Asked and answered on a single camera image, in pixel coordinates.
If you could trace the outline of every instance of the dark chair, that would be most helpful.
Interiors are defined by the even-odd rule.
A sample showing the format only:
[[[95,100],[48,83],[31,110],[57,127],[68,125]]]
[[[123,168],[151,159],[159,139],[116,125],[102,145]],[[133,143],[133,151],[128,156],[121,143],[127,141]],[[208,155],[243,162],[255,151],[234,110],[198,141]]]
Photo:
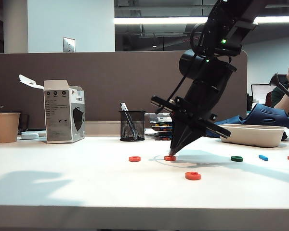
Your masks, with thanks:
[[[269,93],[267,93],[267,95],[265,97],[265,106],[272,107],[271,95],[272,95],[271,91]]]

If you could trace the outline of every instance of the robotic arm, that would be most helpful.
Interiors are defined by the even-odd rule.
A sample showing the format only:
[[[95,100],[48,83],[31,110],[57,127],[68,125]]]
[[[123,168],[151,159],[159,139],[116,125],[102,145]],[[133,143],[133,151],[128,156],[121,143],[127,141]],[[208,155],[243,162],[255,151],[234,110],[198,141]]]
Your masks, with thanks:
[[[206,134],[209,129],[225,138],[230,132],[210,120],[216,115],[211,109],[219,101],[231,74],[236,68],[230,64],[231,56],[241,52],[244,37],[256,27],[253,23],[259,11],[267,5],[266,0],[217,0],[208,20],[203,26],[198,44],[195,46],[194,33],[191,32],[191,49],[180,58],[179,69],[183,79],[193,80],[184,98],[167,100],[158,96],[151,98],[151,103],[160,107],[156,113],[165,109],[171,113],[173,137],[169,155],[175,155],[186,145]],[[228,56],[229,62],[218,59]]]

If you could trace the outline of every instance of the cable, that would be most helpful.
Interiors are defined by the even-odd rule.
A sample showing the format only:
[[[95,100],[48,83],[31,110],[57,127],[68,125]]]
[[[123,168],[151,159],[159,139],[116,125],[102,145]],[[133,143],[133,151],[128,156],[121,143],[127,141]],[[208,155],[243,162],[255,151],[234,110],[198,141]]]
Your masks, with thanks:
[[[229,56],[229,55],[218,54],[218,55],[215,55],[215,56],[214,56],[214,58],[223,57],[223,56],[227,56],[227,57],[229,58],[229,61],[228,61],[228,63],[231,63],[231,61],[232,61],[232,58],[231,58],[231,56]]]
[[[194,52],[194,56],[193,56],[193,58],[192,58],[191,61],[190,61],[189,67],[188,67],[185,75],[182,77],[182,79],[180,80],[180,82],[179,82],[179,84],[177,85],[177,87],[173,90],[173,92],[172,92],[172,93],[170,94],[170,96],[168,97],[168,99],[167,99],[168,102],[169,102],[169,100],[174,96],[174,94],[177,92],[177,90],[180,88],[180,86],[182,85],[182,83],[183,83],[184,80],[186,79],[186,77],[187,77],[187,75],[189,74],[189,71],[190,71],[190,69],[191,69],[191,67],[192,67],[192,64],[193,64],[193,62],[194,62],[194,60],[195,60],[195,58],[196,58],[196,56],[197,56],[197,52],[198,52],[197,49],[198,49],[198,47],[200,46],[200,43],[201,43],[201,41],[202,41],[203,31],[202,31],[202,33],[201,33],[201,36],[200,36],[200,38],[199,38],[199,41],[198,41],[197,46],[194,45],[194,34],[195,34],[195,31],[196,31],[196,30],[198,29],[198,27],[200,27],[200,26],[203,26],[203,24],[195,25],[195,26],[193,27],[192,31],[191,31],[191,35],[190,35],[190,45],[191,45],[191,48],[192,48],[192,50],[193,50],[193,52]],[[156,113],[156,114],[157,114],[157,113],[160,113],[160,112],[164,109],[164,107],[165,107],[165,106],[162,106],[161,108],[157,109],[157,110],[155,111],[155,113]]]

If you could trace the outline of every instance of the blue block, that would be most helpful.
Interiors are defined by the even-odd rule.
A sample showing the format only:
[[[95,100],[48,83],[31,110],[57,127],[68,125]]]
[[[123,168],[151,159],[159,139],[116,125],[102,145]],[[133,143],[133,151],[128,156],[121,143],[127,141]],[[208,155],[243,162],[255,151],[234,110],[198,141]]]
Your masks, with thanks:
[[[268,161],[268,157],[264,156],[264,155],[259,155],[259,158],[265,161]]]

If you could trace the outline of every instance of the pencil holder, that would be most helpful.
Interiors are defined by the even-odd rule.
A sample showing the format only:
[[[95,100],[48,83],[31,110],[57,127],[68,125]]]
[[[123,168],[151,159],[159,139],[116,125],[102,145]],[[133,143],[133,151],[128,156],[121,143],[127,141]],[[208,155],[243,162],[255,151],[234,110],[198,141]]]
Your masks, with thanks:
[[[145,111],[119,111],[121,115],[121,141],[145,139]]]

